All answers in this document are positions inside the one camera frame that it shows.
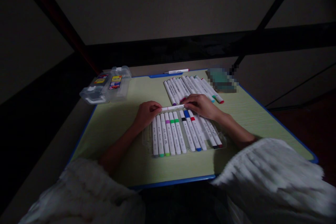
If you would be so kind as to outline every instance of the marker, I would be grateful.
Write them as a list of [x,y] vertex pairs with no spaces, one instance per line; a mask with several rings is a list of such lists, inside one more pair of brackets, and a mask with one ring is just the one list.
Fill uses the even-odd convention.
[[182,80],[184,82],[184,84],[186,85],[187,89],[189,90],[189,92],[192,93],[196,93],[195,90],[193,89],[193,87],[189,84],[189,81],[187,80],[187,78],[182,75]]
[[205,83],[205,86],[208,88],[208,91],[210,94],[212,94],[212,97],[215,98],[220,104],[224,103],[224,100],[219,96],[219,94],[214,90],[212,86],[204,79],[202,78],[203,83]]
[[182,110],[180,110],[180,115],[181,115],[181,119],[182,119],[185,134],[187,135],[189,147],[190,147],[191,151],[195,151],[196,149],[195,149],[195,145],[194,145],[194,142],[193,142],[193,137],[191,136],[191,133],[190,133],[190,130],[189,130],[189,127],[188,127],[188,124],[187,124],[187,120],[184,117],[184,114],[183,114]]
[[202,125],[203,128],[205,129],[206,137],[207,137],[208,140],[210,141],[212,147],[213,147],[214,149],[218,149],[218,146],[217,146],[217,144],[216,144],[216,142],[215,142],[215,139],[214,139],[214,137],[212,136],[212,134],[211,134],[211,132],[210,132],[210,129],[209,129],[207,123],[205,122],[205,119],[204,119],[202,116],[200,116],[200,115],[198,116],[198,118],[199,118],[199,120],[200,120],[200,122],[201,122],[201,125]]
[[152,122],[152,128],[153,128],[153,156],[156,158],[159,156],[159,147],[158,147],[158,134],[157,134],[157,128],[156,128],[156,118],[154,118]]
[[174,147],[174,140],[173,140],[173,133],[172,129],[170,127],[170,120],[169,120],[169,115],[166,112],[164,115],[164,119],[166,120],[166,128],[167,128],[167,136],[168,136],[168,144],[169,144],[169,150],[171,155],[175,155],[175,147]]
[[167,84],[168,84],[170,92],[172,93],[172,95],[174,97],[174,100],[175,100],[176,104],[177,105],[180,104],[179,103],[179,98],[177,97],[177,94],[176,94],[176,92],[175,92],[175,90],[173,88],[172,82],[170,80],[167,80]]
[[177,74],[177,73],[181,73],[181,72],[189,72],[189,69],[168,71],[168,72],[165,72],[165,74]]
[[161,114],[161,128],[162,128],[162,138],[163,138],[163,147],[164,147],[164,153],[166,156],[170,156],[169,152],[169,143],[168,143],[168,136],[167,136],[167,128],[166,128],[166,122],[165,122],[165,115]]
[[163,107],[162,111],[174,110],[174,109],[182,109],[182,108],[184,108],[184,104],[176,105],[176,106],[170,106],[170,107]]
[[180,155],[181,154],[181,148],[180,148],[180,143],[179,143],[179,137],[177,136],[177,131],[176,131],[176,126],[175,126],[175,120],[174,120],[174,117],[173,117],[173,113],[169,112],[168,115],[169,115],[170,126],[172,128],[171,132],[173,134],[173,141],[174,141],[174,144],[175,144],[175,150],[176,150],[177,155]]
[[202,149],[205,151],[207,150],[207,146],[205,145],[205,142],[206,139],[205,139],[205,136],[202,132],[202,128],[199,124],[199,122],[196,121],[195,117],[194,117],[194,114],[191,110],[188,110],[187,112],[190,116],[190,121],[192,122],[193,126],[194,126],[194,130],[196,132],[196,136],[198,137],[198,141],[199,141],[199,144],[200,146],[202,147]]
[[181,78],[177,78],[176,79],[177,82],[179,82],[181,84],[181,86],[183,87],[183,89],[187,92],[187,95],[189,96],[190,95],[190,92],[189,90],[187,89],[187,86],[184,84],[183,80]]
[[178,141],[180,142],[181,151],[182,151],[182,153],[187,153],[187,148],[186,148],[186,145],[184,143],[180,121],[179,121],[179,118],[177,117],[177,112],[176,111],[173,112],[173,116],[174,116],[174,122],[175,122],[175,126],[176,126]]
[[163,138],[162,138],[162,130],[161,130],[161,119],[160,116],[156,116],[156,128],[157,128],[157,141],[158,141],[158,146],[159,146],[159,155],[160,157],[164,157],[165,151],[163,149]]
[[186,76],[186,78],[187,78],[187,80],[189,81],[189,83],[190,83],[190,85],[192,86],[192,88],[195,90],[195,92],[197,93],[197,94],[201,94],[201,92],[197,89],[197,87],[195,87],[195,85],[194,85],[194,83],[193,83],[193,81],[190,79],[190,77],[189,76]]
[[170,89],[169,89],[169,87],[168,87],[168,83],[167,83],[166,81],[164,81],[163,84],[164,84],[164,86],[165,86],[165,88],[166,88],[166,91],[167,91],[167,93],[168,93],[168,96],[169,96],[169,99],[170,99],[170,101],[171,101],[171,104],[172,104],[173,106],[175,106],[175,105],[176,105],[176,102],[175,102],[175,99],[174,99],[174,97],[173,97],[173,94],[171,93],[171,91],[170,91]]
[[181,95],[179,89],[177,88],[175,82],[173,81],[173,78],[170,79],[171,85],[173,86],[175,93],[178,97],[178,100],[180,101],[180,103],[182,102],[183,96]]
[[188,127],[189,127],[189,130],[190,130],[190,134],[191,134],[192,140],[194,141],[196,150],[197,151],[201,151],[202,149],[201,149],[200,143],[198,141],[198,138],[197,138],[197,135],[196,135],[193,123],[191,122],[189,113],[188,113],[187,110],[180,110],[180,113],[181,113],[181,111],[183,111],[185,119],[187,120]]
[[212,125],[212,123],[208,119],[206,119],[206,118],[204,118],[204,120],[205,120],[207,126],[209,127],[209,130],[210,130],[213,138],[215,139],[215,142],[218,145],[218,148],[223,148],[222,142],[219,139],[219,137],[217,135],[217,132],[216,132],[214,126]]
[[174,77],[172,79],[173,79],[173,82],[175,83],[175,85],[177,86],[178,91],[180,92],[180,94],[182,96],[182,101],[184,101],[188,97],[187,93],[184,91],[184,89],[181,87],[180,83],[177,82],[177,80]]
[[202,94],[206,95],[211,102],[215,102],[215,99],[211,96],[211,94],[206,90],[205,87],[200,83],[200,81],[197,78],[190,77],[190,79],[194,80],[195,86],[201,91]]

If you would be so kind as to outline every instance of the fingers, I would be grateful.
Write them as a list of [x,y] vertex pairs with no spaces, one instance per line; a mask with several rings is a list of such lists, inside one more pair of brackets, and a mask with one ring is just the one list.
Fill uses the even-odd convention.
[[154,115],[154,116],[156,116],[156,115],[159,114],[161,111],[162,111],[162,108],[157,108],[157,109],[153,110],[153,111],[151,112],[151,114]]
[[188,96],[187,99],[185,99],[182,104],[186,104],[186,103],[189,103],[189,102],[197,102],[197,99],[198,99],[198,94],[191,94]]
[[146,102],[148,104],[148,106],[156,106],[156,107],[159,107],[159,108],[162,108],[161,104],[160,103],[157,103],[156,101],[148,101]]
[[201,109],[199,107],[196,107],[195,105],[191,104],[191,103],[188,103],[186,105],[184,105],[185,108],[187,109],[191,109],[193,111],[195,111],[197,114],[200,113]]

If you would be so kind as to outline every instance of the white fuzzy sleeve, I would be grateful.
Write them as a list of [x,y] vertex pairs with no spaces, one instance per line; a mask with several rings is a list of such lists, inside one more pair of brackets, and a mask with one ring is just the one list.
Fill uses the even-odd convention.
[[76,159],[20,223],[144,223],[145,205],[96,161]]
[[261,139],[239,152],[212,183],[226,190],[235,223],[333,223],[336,188],[284,141]]

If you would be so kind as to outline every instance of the table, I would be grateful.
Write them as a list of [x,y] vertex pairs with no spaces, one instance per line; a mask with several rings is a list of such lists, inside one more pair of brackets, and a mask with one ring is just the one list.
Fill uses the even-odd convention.
[[[183,75],[198,75],[200,78],[207,79],[205,70],[187,72]],[[97,159],[131,125],[142,102],[155,100],[162,106],[170,106],[170,100],[163,85],[163,81],[167,79],[169,77],[132,78],[127,101],[96,106],[71,160],[79,157]],[[282,139],[305,159],[313,163],[318,162],[314,153],[241,86],[237,86],[237,93],[222,93],[220,96],[225,103],[215,102],[215,105],[231,114],[252,134]],[[212,179],[222,172],[227,162],[237,152],[238,149],[234,145],[228,145],[226,149],[208,149],[155,159],[148,154],[140,134],[121,161],[113,179],[133,189]]]

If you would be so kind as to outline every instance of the person's right hand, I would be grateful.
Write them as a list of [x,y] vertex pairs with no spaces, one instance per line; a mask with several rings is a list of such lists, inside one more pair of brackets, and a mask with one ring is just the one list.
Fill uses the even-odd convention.
[[224,115],[224,112],[217,108],[204,94],[191,94],[182,104],[184,104],[185,108],[214,121],[217,121]]

